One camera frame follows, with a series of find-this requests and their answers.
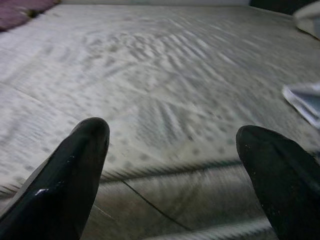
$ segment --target white mattress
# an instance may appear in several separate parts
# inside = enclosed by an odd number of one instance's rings
[[[238,161],[247,124],[317,150],[281,89],[318,81],[319,55],[290,16],[250,7],[59,5],[0,34],[0,190],[91,116],[111,129],[105,180]]]

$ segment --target pink blanket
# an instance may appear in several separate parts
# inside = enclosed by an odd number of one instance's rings
[[[59,0],[0,0],[0,32],[24,24]]]

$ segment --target mattress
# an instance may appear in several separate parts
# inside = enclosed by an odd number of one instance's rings
[[[0,34],[1,197],[92,116],[111,131],[104,184],[241,167],[243,125],[316,151],[281,90],[317,82],[319,54],[290,16],[248,6],[56,6]]]

